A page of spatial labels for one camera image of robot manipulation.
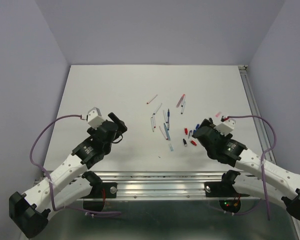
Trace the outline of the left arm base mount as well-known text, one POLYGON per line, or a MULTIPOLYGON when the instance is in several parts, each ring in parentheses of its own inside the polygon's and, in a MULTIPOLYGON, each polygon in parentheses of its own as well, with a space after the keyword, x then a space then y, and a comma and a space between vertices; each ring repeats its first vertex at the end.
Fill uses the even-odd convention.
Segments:
POLYGON ((103 182, 93 186, 90 193, 82 199, 115 199, 117 197, 118 184, 116 182, 103 182))

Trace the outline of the blue ballpoint pen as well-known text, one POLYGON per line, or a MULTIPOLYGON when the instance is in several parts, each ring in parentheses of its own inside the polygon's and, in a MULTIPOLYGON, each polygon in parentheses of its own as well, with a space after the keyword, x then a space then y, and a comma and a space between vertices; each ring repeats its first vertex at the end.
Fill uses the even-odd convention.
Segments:
POLYGON ((170 109, 169 108, 167 109, 167 122, 166 122, 166 124, 167 124, 167 130, 169 130, 170 129, 170 109))

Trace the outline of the light blue highlighter pen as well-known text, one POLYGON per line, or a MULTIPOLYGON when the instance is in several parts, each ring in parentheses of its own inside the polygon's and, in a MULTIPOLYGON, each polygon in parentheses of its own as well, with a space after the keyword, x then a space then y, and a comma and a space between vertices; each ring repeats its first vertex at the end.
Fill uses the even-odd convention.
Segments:
POLYGON ((167 138, 168 141, 170 141, 171 137, 170 137, 169 130, 167 128, 166 123, 164 123, 163 126, 164 126, 164 131, 165 131, 165 134, 166 134, 166 138, 167 138))

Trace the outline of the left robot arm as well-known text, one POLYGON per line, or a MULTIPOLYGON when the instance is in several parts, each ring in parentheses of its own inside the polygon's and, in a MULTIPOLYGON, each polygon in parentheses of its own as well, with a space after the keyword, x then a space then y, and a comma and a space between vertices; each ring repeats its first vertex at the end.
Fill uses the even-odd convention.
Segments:
POLYGON ((123 139, 128 130, 114 113, 103 119, 99 109, 90 110, 87 121, 89 134, 52 173, 40 164, 45 178, 23 193, 16 191, 8 200, 9 217, 28 238, 36 237, 59 211, 83 197, 100 197, 104 202, 112 186, 104 184, 91 168, 111 152, 113 144, 123 139))

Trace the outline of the pink highlighter pen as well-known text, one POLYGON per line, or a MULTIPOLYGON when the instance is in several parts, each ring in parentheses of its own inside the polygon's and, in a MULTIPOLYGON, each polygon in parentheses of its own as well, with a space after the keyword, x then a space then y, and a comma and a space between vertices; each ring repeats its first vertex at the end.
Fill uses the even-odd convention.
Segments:
POLYGON ((179 108, 180 106, 183 106, 184 98, 185 98, 185 94, 183 94, 183 95, 180 97, 180 99, 179 99, 179 101, 178 101, 178 103, 177 103, 177 105, 176 105, 177 108, 179 108))

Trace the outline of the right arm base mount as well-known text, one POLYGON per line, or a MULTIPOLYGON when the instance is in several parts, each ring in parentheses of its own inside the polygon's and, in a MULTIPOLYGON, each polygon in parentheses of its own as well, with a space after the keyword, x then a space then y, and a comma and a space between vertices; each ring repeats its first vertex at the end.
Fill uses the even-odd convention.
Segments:
POLYGON ((221 181, 208 181, 204 183, 205 196, 207 198, 221 198, 226 194, 221 181))

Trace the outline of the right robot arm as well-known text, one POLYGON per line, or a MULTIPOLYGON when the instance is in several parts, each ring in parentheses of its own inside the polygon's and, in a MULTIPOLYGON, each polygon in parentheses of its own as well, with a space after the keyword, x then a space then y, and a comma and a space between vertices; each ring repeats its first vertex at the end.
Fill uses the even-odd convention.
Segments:
POLYGON ((223 116, 215 125, 204 119, 192 137, 206 150, 207 156, 221 164, 229 165, 252 175, 247 177, 229 171, 220 182, 221 192, 232 195, 249 195, 284 207, 300 221, 300 174, 286 170, 257 155, 243 143, 233 139, 234 117, 223 116))

